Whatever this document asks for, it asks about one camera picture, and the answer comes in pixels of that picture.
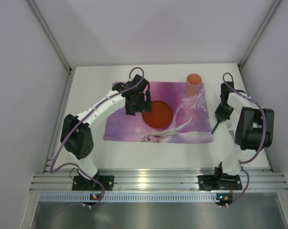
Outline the spoon with teal handle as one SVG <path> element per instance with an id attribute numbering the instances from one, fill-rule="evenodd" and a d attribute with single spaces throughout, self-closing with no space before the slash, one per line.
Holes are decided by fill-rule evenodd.
<path id="1" fill-rule="evenodd" d="M 217 121 L 217 123 L 215 124 L 214 128 L 213 128 L 212 131 L 211 131 L 211 134 L 212 134 L 212 135 L 215 133 L 215 131 L 217 130 L 217 128 L 218 128 L 218 126 L 219 126 L 220 123 L 221 123 L 220 121 Z"/>

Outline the fork with teal handle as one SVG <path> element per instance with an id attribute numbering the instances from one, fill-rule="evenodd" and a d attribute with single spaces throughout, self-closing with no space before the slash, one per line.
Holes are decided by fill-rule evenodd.
<path id="1" fill-rule="evenodd" d="M 226 125 L 227 125 L 228 132 L 229 132 L 229 134 L 230 134 L 231 137 L 232 137 L 232 140 L 233 140 L 234 142 L 236 142 L 235 132 L 234 132 L 234 130 L 233 130 L 232 124 L 231 124 L 230 122 L 228 122 Z"/>

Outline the red round plate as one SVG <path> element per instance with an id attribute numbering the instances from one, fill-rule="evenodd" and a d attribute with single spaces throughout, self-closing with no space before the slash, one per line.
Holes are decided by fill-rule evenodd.
<path id="1" fill-rule="evenodd" d="M 173 120 L 172 108 L 163 101 L 152 101 L 152 110 L 142 113 L 143 121 L 152 128 L 162 129 Z"/>

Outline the purple pink Frozen placemat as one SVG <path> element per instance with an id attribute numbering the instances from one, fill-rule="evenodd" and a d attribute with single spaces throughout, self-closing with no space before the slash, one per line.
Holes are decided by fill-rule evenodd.
<path id="1" fill-rule="evenodd" d="M 104 140 L 177 144 L 212 142 L 205 86 L 200 85 L 193 97 L 187 97 L 185 90 L 186 84 L 182 82 L 152 82 L 152 101 L 162 101 L 172 109 L 170 124 L 164 128 L 153 128 L 144 122 L 141 113 L 126 115 L 122 108 L 108 117 Z"/>

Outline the pink plastic cup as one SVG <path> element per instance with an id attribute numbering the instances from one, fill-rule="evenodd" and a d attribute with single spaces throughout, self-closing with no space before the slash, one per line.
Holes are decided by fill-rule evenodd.
<path id="1" fill-rule="evenodd" d="M 198 74 L 190 74 L 186 78 L 186 96 L 187 97 L 194 97 L 197 92 L 199 91 L 199 88 L 202 84 L 202 78 Z"/>

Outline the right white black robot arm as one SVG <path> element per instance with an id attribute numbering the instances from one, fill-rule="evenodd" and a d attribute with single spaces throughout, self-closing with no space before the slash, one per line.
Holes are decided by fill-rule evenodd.
<path id="1" fill-rule="evenodd" d="M 262 108 L 244 91 L 235 90 L 233 82 L 224 82 L 215 117 L 218 123 L 222 123 L 233 113 L 239 115 L 233 129 L 236 146 L 219 165 L 224 174 L 231 176 L 238 175 L 242 165 L 252 162 L 265 147 L 271 146 L 275 116 L 274 110 Z"/>

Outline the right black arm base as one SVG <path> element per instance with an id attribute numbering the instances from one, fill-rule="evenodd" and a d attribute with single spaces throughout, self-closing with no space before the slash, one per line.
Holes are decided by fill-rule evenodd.
<path id="1" fill-rule="evenodd" d="M 199 189 L 202 191 L 212 190 L 242 190 L 239 175 L 228 175 L 215 168 L 213 175 L 198 176 Z"/>

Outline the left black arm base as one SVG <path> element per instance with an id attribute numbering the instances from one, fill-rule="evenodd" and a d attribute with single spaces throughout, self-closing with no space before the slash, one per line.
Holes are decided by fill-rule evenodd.
<path id="1" fill-rule="evenodd" d="M 114 186 L 114 176 L 100 175 L 98 172 L 93 178 L 100 184 L 92 179 L 85 178 L 81 172 L 77 171 L 78 175 L 74 176 L 72 190 L 73 191 L 102 191 L 102 186 L 105 191 L 112 191 Z"/>

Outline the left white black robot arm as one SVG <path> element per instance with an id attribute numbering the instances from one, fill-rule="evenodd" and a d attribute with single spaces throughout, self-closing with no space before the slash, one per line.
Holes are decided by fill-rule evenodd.
<path id="1" fill-rule="evenodd" d="M 90 156 L 94 148 L 93 131 L 104 120 L 124 108 L 127 115 L 150 112 L 152 110 L 150 84 L 140 75 L 131 81 L 115 84 L 109 93 L 98 103 L 77 115 L 65 117 L 62 127 L 61 146 L 74 159 L 82 177 L 92 179 L 98 168 Z"/>

